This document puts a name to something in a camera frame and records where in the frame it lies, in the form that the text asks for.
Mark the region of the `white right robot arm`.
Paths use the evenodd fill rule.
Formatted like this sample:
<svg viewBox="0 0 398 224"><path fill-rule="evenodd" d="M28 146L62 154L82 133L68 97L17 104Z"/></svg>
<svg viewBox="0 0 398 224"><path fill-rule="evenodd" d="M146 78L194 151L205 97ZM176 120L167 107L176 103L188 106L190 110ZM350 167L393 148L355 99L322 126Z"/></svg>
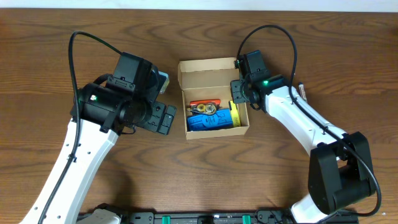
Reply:
<svg viewBox="0 0 398 224"><path fill-rule="evenodd" d="M239 79L231 81L235 103L249 103L278 120L310 156L308 195L290 208L295 223L321 223L373 194L374 215L381 206L381 190L374 175L369 143L360 132L348 134L317 113L287 82L272 76L261 52L238 55Z"/></svg>

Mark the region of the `orange stapler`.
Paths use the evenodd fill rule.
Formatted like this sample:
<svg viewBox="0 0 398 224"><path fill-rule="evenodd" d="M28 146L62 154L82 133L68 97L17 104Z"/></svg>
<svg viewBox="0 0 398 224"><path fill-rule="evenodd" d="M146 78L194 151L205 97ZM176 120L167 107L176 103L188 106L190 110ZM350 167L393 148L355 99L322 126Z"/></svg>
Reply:
<svg viewBox="0 0 398 224"><path fill-rule="evenodd" d="M220 99L212 99L212 100L196 100L196 101L191 101L190 106L197 106L200 104L208 104L208 103L213 103L215 105L220 105L221 100Z"/></svg>

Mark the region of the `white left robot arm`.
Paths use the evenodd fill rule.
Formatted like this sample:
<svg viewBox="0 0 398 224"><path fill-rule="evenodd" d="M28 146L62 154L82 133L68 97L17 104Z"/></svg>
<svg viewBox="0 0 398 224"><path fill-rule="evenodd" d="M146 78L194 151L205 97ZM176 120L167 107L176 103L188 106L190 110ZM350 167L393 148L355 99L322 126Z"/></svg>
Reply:
<svg viewBox="0 0 398 224"><path fill-rule="evenodd" d="M127 213L107 205L91 214L79 211L99 166L124 128L169 133L177 109L156 100L168 84L167 73L123 52L113 74L81 88L60 154L23 223L128 222Z"/></svg>

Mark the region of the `blue plastic staple remover block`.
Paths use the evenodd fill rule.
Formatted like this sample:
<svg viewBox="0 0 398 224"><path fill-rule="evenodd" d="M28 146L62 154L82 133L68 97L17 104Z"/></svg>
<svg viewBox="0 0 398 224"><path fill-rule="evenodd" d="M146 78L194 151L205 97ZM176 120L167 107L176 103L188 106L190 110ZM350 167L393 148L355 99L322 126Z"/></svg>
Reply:
<svg viewBox="0 0 398 224"><path fill-rule="evenodd" d="M229 109L218 110L213 115L198 114L187 118L189 131L211 131L230 128L233 120Z"/></svg>

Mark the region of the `yellow highlighter pen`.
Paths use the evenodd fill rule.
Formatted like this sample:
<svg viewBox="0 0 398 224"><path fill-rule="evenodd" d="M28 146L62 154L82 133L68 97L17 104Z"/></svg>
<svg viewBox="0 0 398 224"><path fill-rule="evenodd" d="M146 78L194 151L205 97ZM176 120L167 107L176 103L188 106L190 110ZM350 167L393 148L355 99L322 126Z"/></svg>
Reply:
<svg viewBox="0 0 398 224"><path fill-rule="evenodd" d="M239 110L236 104L233 102L233 100L229 101L229 111L233 122L233 127L234 128L240 127L241 121L239 116Z"/></svg>

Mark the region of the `blue whiteboard marker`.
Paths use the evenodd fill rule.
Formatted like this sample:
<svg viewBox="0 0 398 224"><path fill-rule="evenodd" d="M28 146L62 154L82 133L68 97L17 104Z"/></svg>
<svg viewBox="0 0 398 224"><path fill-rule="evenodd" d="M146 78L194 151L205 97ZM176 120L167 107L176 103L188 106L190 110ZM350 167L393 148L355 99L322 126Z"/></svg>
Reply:
<svg viewBox="0 0 398 224"><path fill-rule="evenodd" d="M303 99L305 102L307 102L307 96L306 96L304 84L303 84L302 82L300 82L300 83L298 84L298 88L299 88L300 96L302 97L302 99Z"/></svg>

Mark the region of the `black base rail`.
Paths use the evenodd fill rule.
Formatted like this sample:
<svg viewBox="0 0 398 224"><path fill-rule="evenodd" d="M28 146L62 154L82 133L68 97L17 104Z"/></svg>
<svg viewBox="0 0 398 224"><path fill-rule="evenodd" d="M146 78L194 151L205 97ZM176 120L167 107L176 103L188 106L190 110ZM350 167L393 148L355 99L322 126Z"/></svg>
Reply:
<svg viewBox="0 0 398 224"><path fill-rule="evenodd" d="M98 205L91 213L79 215L76 220L76 224L289 224L295 222L288 210L214 213L127 212L106 203Z"/></svg>

